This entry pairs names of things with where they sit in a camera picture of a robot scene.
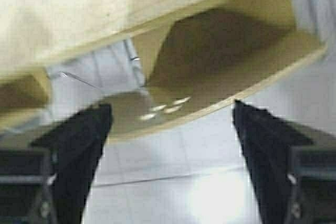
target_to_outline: wooden surface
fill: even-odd
[[[51,98],[43,69],[0,86],[0,131],[33,118]]]
[[[239,0],[0,0],[0,82]],[[264,14],[280,26],[285,19]]]
[[[208,10],[175,23],[163,33],[165,40],[146,83],[148,96],[128,93],[105,99],[116,118],[111,141],[126,140],[184,124],[243,99],[318,59],[325,46],[313,36],[261,22],[223,8]],[[139,45],[150,45],[141,35]],[[150,55],[140,50],[140,58]],[[150,104],[174,107],[146,121]]]

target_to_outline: white tiled floor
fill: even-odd
[[[180,129],[192,173],[243,166],[230,107],[183,125]]]
[[[84,224],[259,223],[231,110],[106,146]]]
[[[244,169],[94,188],[84,224],[260,223]]]
[[[178,129],[117,143],[124,182],[174,177],[190,172]]]

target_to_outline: wooden shelf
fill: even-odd
[[[289,0],[1,0],[0,3],[0,84],[37,67],[172,24],[214,6],[226,6],[278,26],[294,24]]]
[[[136,93],[106,99],[115,108],[112,140],[154,133],[212,113],[322,58],[326,50],[307,33],[222,8],[162,29],[168,32],[157,37],[164,37],[164,42],[155,57],[144,50],[152,45],[152,37],[135,37],[135,46],[142,48],[139,56],[152,66],[147,67],[151,72],[146,90],[157,105],[172,107],[176,100],[190,99],[176,112],[161,111],[148,121],[139,120],[150,113],[144,95],[142,99]],[[158,30],[151,33],[160,34]]]
[[[50,98],[51,86],[44,70],[0,86],[0,132],[36,116]]]

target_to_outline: tile grout line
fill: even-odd
[[[126,202],[127,202],[127,208],[128,208],[129,216],[130,216],[130,219],[131,219],[131,224],[134,224],[134,218],[133,218],[133,212],[132,212],[131,203],[130,203],[130,197],[129,197],[128,190],[127,190],[127,187],[126,187],[127,183],[125,183],[124,172],[121,168],[120,156],[119,156],[119,152],[117,150],[117,145],[116,144],[113,145],[113,150],[114,150],[115,156],[117,158],[119,172],[120,172],[120,176],[121,176],[121,180],[122,180],[122,183],[120,183],[120,185],[122,185],[122,187],[124,189],[124,192],[126,194]]]
[[[189,159],[188,159],[188,155],[187,155],[187,150],[186,150],[186,147],[185,147],[184,135],[182,133],[181,127],[178,127],[176,129],[178,130],[178,134],[180,136],[181,146],[182,146],[182,149],[183,149],[183,153],[184,153],[184,157],[185,157],[185,162],[186,162],[187,169],[188,169],[188,174],[190,175],[192,173],[191,172],[191,165],[190,165],[190,162],[189,162]]]

